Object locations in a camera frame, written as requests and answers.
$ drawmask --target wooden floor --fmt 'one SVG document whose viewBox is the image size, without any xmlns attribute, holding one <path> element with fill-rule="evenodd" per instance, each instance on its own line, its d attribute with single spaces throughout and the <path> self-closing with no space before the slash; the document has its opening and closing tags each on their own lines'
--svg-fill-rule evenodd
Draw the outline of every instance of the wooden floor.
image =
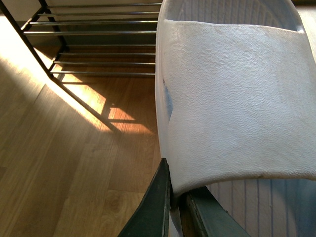
<svg viewBox="0 0 316 237">
<path fill-rule="evenodd" d="M 315 8 L 299 10 L 315 52 Z M 92 115 L 0 30 L 0 237 L 117 236 L 160 160 L 153 78 L 64 78 Z"/>
</svg>

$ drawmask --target slipper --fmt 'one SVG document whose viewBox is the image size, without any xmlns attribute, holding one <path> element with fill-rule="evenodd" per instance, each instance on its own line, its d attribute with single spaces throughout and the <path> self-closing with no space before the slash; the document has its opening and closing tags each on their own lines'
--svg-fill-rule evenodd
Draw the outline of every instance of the slipper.
<svg viewBox="0 0 316 237">
<path fill-rule="evenodd" d="M 250 235 L 315 236 L 316 65 L 292 2 L 165 0 L 156 50 L 174 195 L 216 184 Z"/>
</svg>

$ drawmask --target chrome bar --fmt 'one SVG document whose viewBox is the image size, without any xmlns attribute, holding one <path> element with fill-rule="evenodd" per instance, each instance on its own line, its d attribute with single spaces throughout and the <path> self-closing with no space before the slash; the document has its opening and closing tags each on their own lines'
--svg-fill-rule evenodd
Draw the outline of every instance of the chrome bar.
<svg viewBox="0 0 316 237">
<path fill-rule="evenodd" d="M 60 21 L 60 22 L 30 22 L 32 26 L 72 26 L 72 25 L 114 25 L 114 24 L 156 24 L 158 21 Z"/>
<path fill-rule="evenodd" d="M 79 71 L 51 71 L 52 74 L 83 74 L 100 76 L 154 76 L 155 73 L 115 73 L 115 72 L 79 72 Z"/>
<path fill-rule="evenodd" d="M 59 65 L 92 65 L 92 66 L 154 66 L 155 63 L 128 63 L 128 62 L 68 62 L 68 61 L 54 61 Z"/>
<path fill-rule="evenodd" d="M 161 6 L 161 2 L 155 3 L 122 3 L 108 5 L 56 5 L 47 8 L 100 8 L 100 7 L 125 7 L 125 6 Z"/>
<path fill-rule="evenodd" d="M 155 44 L 69 44 L 67 47 L 155 47 Z"/>
<path fill-rule="evenodd" d="M 62 52 L 65 56 L 155 56 L 155 53 L 69 53 Z"/>
<path fill-rule="evenodd" d="M 122 16 L 122 15 L 158 15 L 158 11 L 90 12 L 90 13 L 41 13 L 39 16 Z"/>
<path fill-rule="evenodd" d="M 25 24 L 21 27 L 21 31 L 28 31 L 32 27 L 32 23 L 36 22 L 40 18 L 38 14 L 44 12 L 45 8 L 41 6 L 40 9 L 37 10 L 37 12 L 27 22 L 25 22 Z"/>
<path fill-rule="evenodd" d="M 26 36 L 101 36 L 101 35 L 154 35 L 156 31 L 28 31 Z"/>
</svg>

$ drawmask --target textured white fabric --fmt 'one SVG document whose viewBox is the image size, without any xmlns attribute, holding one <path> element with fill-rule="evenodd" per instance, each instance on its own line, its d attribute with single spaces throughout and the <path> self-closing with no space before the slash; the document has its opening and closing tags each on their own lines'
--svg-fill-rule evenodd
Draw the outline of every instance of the textured white fabric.
<svg viewBox="0 0 316 237">
<path fill-rule="evenodd" d="M 176 195 L 225 180 L 316 177 L 316 67 L 303 31 L 164 20 L 160 33 Z"/>
</svg>

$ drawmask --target metal rod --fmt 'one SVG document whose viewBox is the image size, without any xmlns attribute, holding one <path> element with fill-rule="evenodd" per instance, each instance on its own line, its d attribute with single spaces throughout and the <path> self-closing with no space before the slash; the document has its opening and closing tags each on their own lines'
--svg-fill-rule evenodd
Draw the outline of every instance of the metal rod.
<svg viewBox="0 0 316 237">
<path fill-rule="evenodd" d="M 28 31 L 26 36 L 101 36 L 101 35 L 154 35 L 156 31 Z"/>
<path fill-rule="evenodd" d="M 45 8 L 45 12 L 47 14 L 51 14 L 51 11 L 49 9 L 47 9 L 47 2 L 45 0 L 39 0 L 39 2 L 41 4 L 41 6 Z M 49 16 L 48 20 L 50 22 L 54 22 L 54 23 L 56 22 L 56 20 L 55 20 L 55 18 L 53 16 Z M 59 26 L 53 26 L 53 30 L 56 31 L 56 32 L 60 32 Z M 65 38 L 62 35 L 58 35 L 57 37 L 58 37 L 58 39 L 59 39 L 59 41 L 61 42 L 62 45 L 66 45 L 67 44 Z"/>
<path fill-rule="evenodd" d="M 155 56 L 155 53 L 69 53 L 62 52 L 65 56 Z"/>
<path fill-rule="evenodd" d="M 30 22 L 32 26 L 72 26 L 72 25 L 114 25 L 114 24 L 156 24 L 158 21 L 60 21 L 60 22 Z"/>
<path fill-rule="evenodd" d="M 52 74 L 83 74 L 100 76 L 154 76 L 155 73 L 114 73 L 114 72 L 78 72 L 78 71 L 51 71 Z"/>
<path fill-rule="evenodd" d="M 89 13 L 43 13 L 42 17 L 53 16 L 122 16 L 122 15 L 158 15 L 159 11 L 125 11 L 125 12 L 89 12 Z"/>
<path fill-rule="evenodd" d="M 92 65 L 92 66 L 154 66 L 155 63 L 129 63 L 129 62 L 68 62 L 68 61 L 54 61 L 55 64 L 60 65 Z"/>
<path fill-rule="evenodd" d="M 8 21 L 11 23 L 11 25 L 13 26 L 13 28 L 15 29 L 15 31 L 18 33 L 18 35 L 21 37 L 21 39 L 23 40 L 24 44 L 26 45 L 26 47 L 29 49 L 29 51 L 33 54 L 33 56 L 35 57 L 35 59 L 37 60 L 37 62 L 39 63 L 39 65 L 43 68 L 43 70 L 45 71 L 45 73 L 47 74 L 47 76 L 49 78 L 53 78 L 53 75 L 50 73 L 50 71 L 48 70 L 48 68 L 46 67 L 45 63 L 43 63 L 42 59 L 40 58 L 40 56 L 36 53 L 35 49 L 33 48 L 32 44 L 30 43 L 30 41 L 26 38 L 26 36 L 23 34 L 23 32 L 21 31 L 21 28 L 19 27 L 19 25 L 16 23 L 16 21 L 14 20 L 13 16 L 11 15 L 11 13 L 8 11 L 8 9 L 6 8 L 6 6 L 4 5 L 4 3 L 2 2 L 2 0 L 0 0 L 0 9 L 3 12 L 3 14 L 7 17 Z"/>
<path fill-rule="evenodd" d="M 56 66 L 56 61 L 59 60 L 59 58 L 61 57 L 61 52 L 64 52 L 65 50 L 67 49 L 67 46 L 66 45 L 62 45 L 59 50 L 57 51 L 57 54 L 55 55 L 55 57 L 52 59 L 52 64 L 50 65 L 49 67 L 49 70 L 53 70 L 54 67 Z"/>
<path fill-rule="evenodd" d="M 100 8 L 100 7 L 125 7 L 125 6 L 161 6 L 161 2 L 122 3 L 122 4 L 108 4 L 108 5 L 57 5 L 57 6 L 48 6 L 47 8 Z"/>
<path fill-rule="evenodd" d="M 41 6 L 37 10 L 37 12 L 27 22 L 25 22 L 25 24 L 21 27 L 21 31 L 28 31 L 32 27 L 31 23 L 37 21 L 40 18 L 38 14 L 41 14 L 44 12 L 45 12 L 45 8 Z"/>
<path fill-rule="evenodd" d="M 155 44 L 69 44 L 67 47 L 155 47 Z"/>
</svg>

